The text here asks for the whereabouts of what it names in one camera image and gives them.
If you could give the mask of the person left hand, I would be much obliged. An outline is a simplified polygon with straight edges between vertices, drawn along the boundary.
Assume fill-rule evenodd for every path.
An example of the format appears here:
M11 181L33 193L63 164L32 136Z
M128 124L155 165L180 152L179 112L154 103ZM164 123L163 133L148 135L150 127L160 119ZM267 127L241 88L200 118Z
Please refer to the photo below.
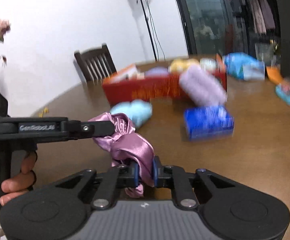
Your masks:
M1 206L29 192L33 188L33 185L36 183L36 174L33 171L36 161L37 152L27 152L22 160L20 172L2 182L1 188L5 195L0 198Z

